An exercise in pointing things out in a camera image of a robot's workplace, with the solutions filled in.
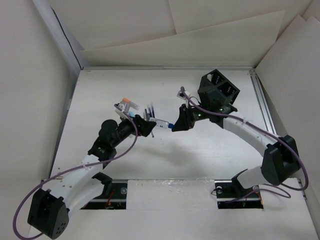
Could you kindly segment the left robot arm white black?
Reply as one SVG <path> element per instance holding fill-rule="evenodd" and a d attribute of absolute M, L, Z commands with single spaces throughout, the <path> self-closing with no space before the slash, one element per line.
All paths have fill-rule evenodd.
<path fill-rule="evenodd" d="M 156 126 L 154 121 L 139 115 L 122 119 L 105 120 L 93 146 L 79 168 L 70 171 L 51 188 L 38 189 L 31 201 L 27 222 L 52 240 L 66 230 L 76 210 L 95 197 L 107 198 L 111 194 L 112 179 L 103 169 L 117 158 L 116 147 L 130 135 L 147 137 Z"/>

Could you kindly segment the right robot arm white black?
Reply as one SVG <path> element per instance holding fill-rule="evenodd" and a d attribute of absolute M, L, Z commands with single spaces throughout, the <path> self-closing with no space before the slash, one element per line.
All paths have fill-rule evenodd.
<path fill-rule="evenodd" d="M 208 119 L 241 138 L 262 156 L 261 165 L 245 169 L 231 179 L 231 191 L 235 196 L 243 197 L 256 185 L 279 186 L 301 169 L 296 142 L 291 136 L 280 137 L 260 129 L 236 115 L 237 109 L 231 104 L 207 110 L 203 104 L 195 105 L 184 89 L 177 96 L 186 103 L 179 108 L 173 132 L 188 131 L 195 122 Z"/>

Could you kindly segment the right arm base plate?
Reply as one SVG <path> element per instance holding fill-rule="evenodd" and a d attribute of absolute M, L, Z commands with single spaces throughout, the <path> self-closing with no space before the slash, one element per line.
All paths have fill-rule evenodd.
<path fill-rule="evenodd" d="M 244 189 L 237 188 L 231 180 L 215 180 L 211 194 L 216 196 L 220 210 L 264 208 L 258 186 Z"/>

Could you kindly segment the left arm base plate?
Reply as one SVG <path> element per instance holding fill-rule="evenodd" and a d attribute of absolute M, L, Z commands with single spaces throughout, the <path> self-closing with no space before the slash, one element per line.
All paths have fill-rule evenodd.
<path fill-rule="evenodd" d="M 127 194 L 128 180 L 113 180 L 110 190 L 92 199 L 81 210 L 125 210 Z"/>

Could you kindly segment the blue cap clear marker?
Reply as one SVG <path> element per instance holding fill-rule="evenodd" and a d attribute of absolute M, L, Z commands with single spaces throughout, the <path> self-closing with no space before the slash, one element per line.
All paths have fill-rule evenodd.
<path fill-rule="evenodd" d="M 163 129 L 172 129 L 174 127 L 173 123 L 170 123 L 170 122 L 165 121 L 165 120 L 156 119 L 155 122 L 156 122 L 156 126 L 157 127 L 160 127 L 160 128 L 163 128 Z"/>

